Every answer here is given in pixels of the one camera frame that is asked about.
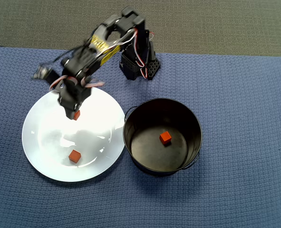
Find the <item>blue textured fabric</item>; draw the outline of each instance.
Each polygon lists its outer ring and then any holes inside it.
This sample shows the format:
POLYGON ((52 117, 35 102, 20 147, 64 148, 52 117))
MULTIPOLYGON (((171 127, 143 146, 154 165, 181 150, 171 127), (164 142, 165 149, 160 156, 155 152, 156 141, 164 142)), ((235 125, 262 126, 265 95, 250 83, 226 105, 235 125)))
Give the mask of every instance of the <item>blue textured fabric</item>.
POLYGON ((281 57, 158 54, 153 81, 128 81, 116 54, 95 73, 103 90, 124 111, 157 97, 187 105, 203 129, 200 159, 155 178, 124 149, 98 177, 63 183, 37 172, 21 143, 48 92, 30 77, 59 53, 0 48, 0 227, 281 228, 281 57))

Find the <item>gray carpet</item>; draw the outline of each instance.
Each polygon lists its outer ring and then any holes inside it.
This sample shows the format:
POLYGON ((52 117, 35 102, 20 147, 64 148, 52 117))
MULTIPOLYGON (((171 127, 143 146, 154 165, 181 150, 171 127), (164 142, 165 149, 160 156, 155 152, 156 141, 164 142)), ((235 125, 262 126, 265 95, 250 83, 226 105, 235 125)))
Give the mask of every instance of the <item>gray carpet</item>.
POLYGON ((128 5, 157 52, 281 56, 281 0, 0 0, 0 45, 68 49, 128 5))

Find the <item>white bowl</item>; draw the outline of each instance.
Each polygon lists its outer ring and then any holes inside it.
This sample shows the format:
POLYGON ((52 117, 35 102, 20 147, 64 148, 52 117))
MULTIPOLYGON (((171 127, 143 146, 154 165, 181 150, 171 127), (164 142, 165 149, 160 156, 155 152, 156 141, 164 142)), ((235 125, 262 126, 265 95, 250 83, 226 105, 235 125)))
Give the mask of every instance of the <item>white bowl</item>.
POLYGON ((58 93, 40 98, 24 121, 22 143, 26 157, 43 175, 66 182, 93 178, 114 164, 124 148, 124 112, 106 92, 93 88, 80 117, 69 120, 58 93), (68 156, 81 153, 77 163, 68 156))

